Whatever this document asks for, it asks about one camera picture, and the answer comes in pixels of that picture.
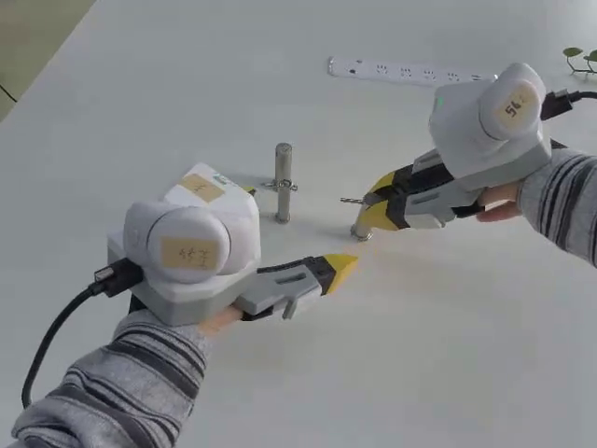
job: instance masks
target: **gray striped sweater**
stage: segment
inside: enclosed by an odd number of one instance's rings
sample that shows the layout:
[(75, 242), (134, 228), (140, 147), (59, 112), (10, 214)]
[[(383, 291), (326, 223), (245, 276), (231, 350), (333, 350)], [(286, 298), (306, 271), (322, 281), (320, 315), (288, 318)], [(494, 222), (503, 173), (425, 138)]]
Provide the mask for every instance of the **gray striped sweater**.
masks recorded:
[[(595, 157), (555, 150), (518, 198), (537, 231), (593, 265), (596, 167)], [(132, 313), (109, 345), (77, 361), (19, 417), (11, 447), (172, 447), (193, 409), (207, 355), (196, 326), (168, 328), (147, 310)]]

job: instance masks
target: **white table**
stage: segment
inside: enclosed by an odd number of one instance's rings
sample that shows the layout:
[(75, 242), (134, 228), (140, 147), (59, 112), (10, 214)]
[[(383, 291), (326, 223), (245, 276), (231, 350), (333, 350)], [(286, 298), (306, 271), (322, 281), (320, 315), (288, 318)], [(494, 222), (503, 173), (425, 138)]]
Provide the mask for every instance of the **white table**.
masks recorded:
[[(0, 125), (0, 418), (8, 443), (42, 334), (103, 266), (104, 235), (193, 162), (242, 183), (295, 145), (292, 221), (264, 262), (341, 250), (360, 269), (291, 323), (223, 335), (181, 447), (592, 447), (597, 273), (523, 220), (348, 237), (362, 195), (430, 148), (431, 90), (337, 79), (330, 55), (499, 72), (594, 89), (561, 49), (597, 47), (578, 0), (98, 1)], [(596, 152), (597, 105), (552, 125)], [(264, 214), (275, 197), (259, 193)], [(104, 343), (128, 298), (69, 320), (35, 397)]]

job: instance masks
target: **metal pin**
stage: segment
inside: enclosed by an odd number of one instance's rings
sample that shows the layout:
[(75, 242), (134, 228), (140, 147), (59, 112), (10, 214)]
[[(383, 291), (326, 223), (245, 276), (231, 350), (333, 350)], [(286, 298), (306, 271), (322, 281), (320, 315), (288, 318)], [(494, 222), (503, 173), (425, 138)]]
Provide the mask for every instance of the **metal pin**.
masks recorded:
[(351, 235), (356, 238), (358, 241), (367, 241), (371, 239), (373, 236), (373, 232), (371, 231), (371, 227), (363, 225), (360, 220), (365, 210), (368, 209), (368, 205), (363, 203), (361, 205), (361, 209), (358, 212), (358, 216), (356, 217), (356, 221), (354, 222), (353, 226), (351, 227)]
[(281, 143), (276, 147), (275, 186), (278, 189), (278, 213), (276, 221), (285, 224), (290, 220), (290, 193), (292, 191), (292, 147)]

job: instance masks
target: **human hand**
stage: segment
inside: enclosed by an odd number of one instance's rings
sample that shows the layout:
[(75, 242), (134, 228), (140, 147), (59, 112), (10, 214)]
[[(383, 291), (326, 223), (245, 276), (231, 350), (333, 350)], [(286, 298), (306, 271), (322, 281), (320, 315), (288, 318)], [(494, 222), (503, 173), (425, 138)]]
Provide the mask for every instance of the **human hand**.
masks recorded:
[(216, 336), (220, 330), (224, 329), (228, 325), (241, 320), (243, 318), (243, 312), (233, 306), (229, 306), (219, 312), (214, 317), (211, 317), (199, 324), (199, 331), (205, 337)]
[(486, 189), (479, 198), (480, 204), (501, 204), (479, 213), (477, 219), (480, 222), (496, 222), (520, 216), (522, 212), (516, 204), (520, 186), (521, 182), (514, 182), (493, 189)]

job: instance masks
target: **white power strip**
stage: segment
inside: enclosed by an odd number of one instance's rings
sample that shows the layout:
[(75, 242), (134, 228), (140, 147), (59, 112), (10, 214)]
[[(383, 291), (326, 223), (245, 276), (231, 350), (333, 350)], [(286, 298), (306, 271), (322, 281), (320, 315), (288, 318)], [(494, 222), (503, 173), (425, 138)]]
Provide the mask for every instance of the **white power strip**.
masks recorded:
[(429, 87), (496, 79), (495, 75), (461, 69), (437, 68), (413, 63), (377, 63), (362, 59), (335, 57), (329, 58), (328, 73), (333, 77), (353, 77)]

